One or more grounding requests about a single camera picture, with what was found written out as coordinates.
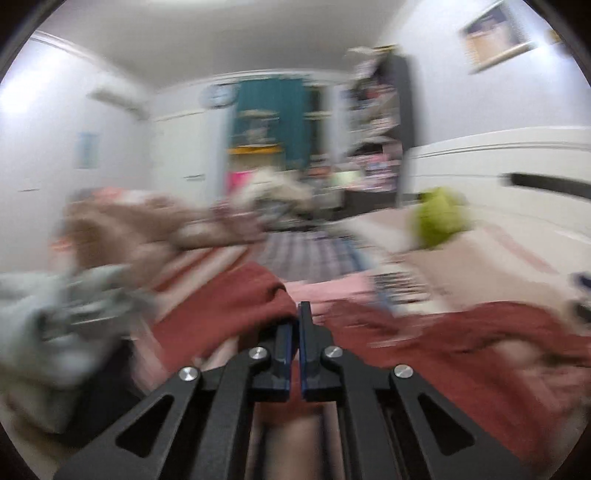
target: teal curtain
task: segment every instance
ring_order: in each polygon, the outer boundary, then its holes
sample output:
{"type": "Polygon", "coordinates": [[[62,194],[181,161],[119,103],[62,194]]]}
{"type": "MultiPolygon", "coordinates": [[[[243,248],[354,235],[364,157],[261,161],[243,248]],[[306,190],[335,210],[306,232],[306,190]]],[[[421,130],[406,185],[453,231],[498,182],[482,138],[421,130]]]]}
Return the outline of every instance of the teal curtain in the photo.
{"type": "Polygon", "coordinates": [[[302,79],[279,77],[240,82],[236,101],[236,118],[232,128],[233,144],[242,141],[248,121],[240,118],[244,110],[271,110],[279,120],[271,124],[274,137],[284,150],[287,169],[302,169],[310,156],[310,131],[305,114],[308,111],[308,90],[302,79]]]}

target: silver screw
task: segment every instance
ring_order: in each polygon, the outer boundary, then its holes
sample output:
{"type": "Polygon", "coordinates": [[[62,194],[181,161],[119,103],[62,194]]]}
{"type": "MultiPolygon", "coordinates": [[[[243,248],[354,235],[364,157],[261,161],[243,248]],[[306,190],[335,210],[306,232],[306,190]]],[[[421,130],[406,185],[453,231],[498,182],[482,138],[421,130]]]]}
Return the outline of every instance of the silver screw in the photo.
{"type": "Polygon", "coordinates": [[[413,373],[413,368],[405,364],[396,365],[394,367],[394,375],[396,375],[398,378],[410,378],[412,377],[413,373]]]}
{"type": "Polygon", "coordinates": [[[199,370],[195,367],[185,367],[178,373],[183,382],[192,382],[199,376],[199,370]]]}
{"type": "Polygon", "coordinates": [[[338,358],[343,356],[343,349],[339,346],[331,345],[324,349],[324,355],[328,358],[338,358]]]}
{"type": "Polygon", "coordinates": [[[253,360],[262,360],[269,355],[269,352],[267,352],[267,349],[262,346],[256,346],[248,351],[248,355],[253,360]]]}

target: green stuffed toy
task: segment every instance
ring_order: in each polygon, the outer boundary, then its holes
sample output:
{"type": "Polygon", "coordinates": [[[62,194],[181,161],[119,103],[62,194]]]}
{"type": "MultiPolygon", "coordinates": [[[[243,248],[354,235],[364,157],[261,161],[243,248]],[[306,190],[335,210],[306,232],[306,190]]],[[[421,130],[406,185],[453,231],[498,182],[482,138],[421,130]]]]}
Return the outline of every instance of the green stuffed toy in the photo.
{"type": "Polygon", "coordinates": [[[419,195],[418,236],[425,248],[434,248],[467,229],[463,199],[454,191],[438,187],[419,195]]]}

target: picture frame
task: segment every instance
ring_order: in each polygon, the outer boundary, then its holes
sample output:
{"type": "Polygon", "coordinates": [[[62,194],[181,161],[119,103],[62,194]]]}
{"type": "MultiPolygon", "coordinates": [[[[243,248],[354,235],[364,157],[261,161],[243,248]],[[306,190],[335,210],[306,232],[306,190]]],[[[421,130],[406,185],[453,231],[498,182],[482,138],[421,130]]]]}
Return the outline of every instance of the picture frame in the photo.
{"type": "Polygon", "coordinates": [[[481,72],[534,48],[511,14],[505,0],[481,12],[461,30],[472,73],[481,72]]]}
{"type": "Polygon", "coordinates": [[[76,168],[91,170],[99,167],[99,135],[91,132],[78,133],[76,168]]]}

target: gray cloth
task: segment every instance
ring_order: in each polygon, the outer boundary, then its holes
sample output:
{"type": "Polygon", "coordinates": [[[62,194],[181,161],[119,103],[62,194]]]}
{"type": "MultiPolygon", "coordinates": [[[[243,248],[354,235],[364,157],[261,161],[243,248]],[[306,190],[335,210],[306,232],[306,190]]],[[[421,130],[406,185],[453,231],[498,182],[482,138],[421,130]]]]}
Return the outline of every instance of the gray cloth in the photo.
{"type": "Polygon", "coordinates": [[[51,387],[79,385],[151,308],[125,276],[118,265],[0,275],[0,365],[51,387]]]}

